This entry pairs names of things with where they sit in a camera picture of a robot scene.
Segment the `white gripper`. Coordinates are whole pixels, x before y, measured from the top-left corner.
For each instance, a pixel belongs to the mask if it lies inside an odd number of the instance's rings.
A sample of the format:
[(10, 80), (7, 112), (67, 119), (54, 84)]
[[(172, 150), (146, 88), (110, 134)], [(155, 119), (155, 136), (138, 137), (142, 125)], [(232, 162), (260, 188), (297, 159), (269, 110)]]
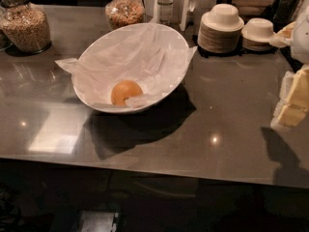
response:
[[(309, 63), (309, 6), (291, 22), (275, 33), (269, 44), (278, 48), (291, 46), (294, 59)], [(287, 71), (283, 77), (279, 102), (270, 126), (277, 131), (297, 127), (309, 113), (309, 68), (302, 67), (296, 73)]]

